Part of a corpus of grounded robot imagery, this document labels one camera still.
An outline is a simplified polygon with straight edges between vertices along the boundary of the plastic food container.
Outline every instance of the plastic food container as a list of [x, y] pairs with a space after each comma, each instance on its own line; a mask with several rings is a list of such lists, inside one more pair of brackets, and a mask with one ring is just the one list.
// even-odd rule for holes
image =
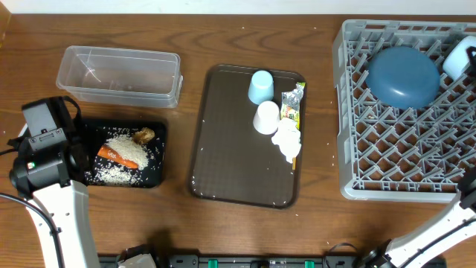
[[70, 46], [57, 86], [80, 101], [174, 108], [182, 81], [177, 54]]

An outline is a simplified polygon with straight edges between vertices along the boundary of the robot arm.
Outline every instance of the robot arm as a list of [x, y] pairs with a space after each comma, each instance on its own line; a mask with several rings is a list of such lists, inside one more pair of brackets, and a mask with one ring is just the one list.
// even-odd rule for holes
[[476, 169], [466, 172], [458, 193], [437, 216], [403, 237], [390, 240], [359, 268], [420, 268], [459, 242], [476, 235]]
[[[80, 182], [71, 181], [70, 186], [61, 188], [54, 184], [33, 192], [28, 202], [50, 216], [59, 231], [59, 244], [65, 267], [99, 268], [99, 258], [89, 227], [88, 190]], [[50, 229], [34, 211], [30, 213], [47, 268], [57, 268], [58, 260]]]
[[460, 206], [459, 192], [433, 219], [387, 247], [390, 262], [398, 268], [419, 268], [457, 243], [476, 235], [475, 212]]

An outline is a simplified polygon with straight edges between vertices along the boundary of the wall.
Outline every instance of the wall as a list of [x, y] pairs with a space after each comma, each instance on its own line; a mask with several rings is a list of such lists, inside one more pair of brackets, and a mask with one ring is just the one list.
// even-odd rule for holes
[[11, 13], [475, 15], [476, 0], [0, 0]]

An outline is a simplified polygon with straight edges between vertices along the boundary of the brown serving tray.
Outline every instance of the brown serving tray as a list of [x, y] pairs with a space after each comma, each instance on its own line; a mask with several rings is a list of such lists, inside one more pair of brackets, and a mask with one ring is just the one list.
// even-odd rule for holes
[[[287, 208], [298, 197], [301, 153], [295, 170], [271, 137], [253, 127], [258, 105], [248, 99], [248, 87], [258, 68], [218, 65], [207, 75], [200, 106], [195, 147], [188, 179], [195, 197]], [[274, 80], [273, 101], [290, 92], [304, 78], [289, 71], [266, 70]], [[305, 100], [300, 103], [303, 144]]]

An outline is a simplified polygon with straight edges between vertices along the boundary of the black food tray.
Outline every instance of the black food tray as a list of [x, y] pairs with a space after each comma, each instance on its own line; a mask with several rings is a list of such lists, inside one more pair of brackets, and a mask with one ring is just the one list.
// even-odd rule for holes
[[155, 138], [146, 144], [146, 149], [149, 151], [149, 164], [143, 170], [132, 170], [132, 174], [139, 173], [140, 178], [134, 184], [113, 186], [152, 188], [161, 184], [167, 134], [164, 124], [160, 122], [104, 120], [96, 118], [84, 118], [83, 122], [86, 125], [86, 128], [82, 130], [84, 135], [83, 139], [86, 140], [84, 144], [87, 145], [90, 157], [94, 159], [92, 162], [93, 172], [86, 176], [87, 185], [104, 185], [94, 179], [97, 169], [101, 166], [107, 165], [109, 162], [111, 162], [111, 166], [120, 166], [120, 164], [116, 162], [97, 156], [97, 152], [106, 140], [112, 138], [116, 133], [126, 133], [126, 129], [129, 129], [130, 133], [134, 133], [143, 127], [148, 127], [155, 132]]
[[[287, 208], [298, 195], [302, 153], [293, 170], [279, 147], [272, 144], [274, 134], [263, 135], [254, 129], [258, 105], [248, 99], [248, 87], [256, 71], [259, 69], [218, 65], [208, 72], [188, 186], [199, 198]], [[273, 101], [279, 107], [282, 92], [305, 82], [297, 73], [266, 71], [273, 76]], [[301, 144], [305, 100], [306, 89], [300, 103]]]

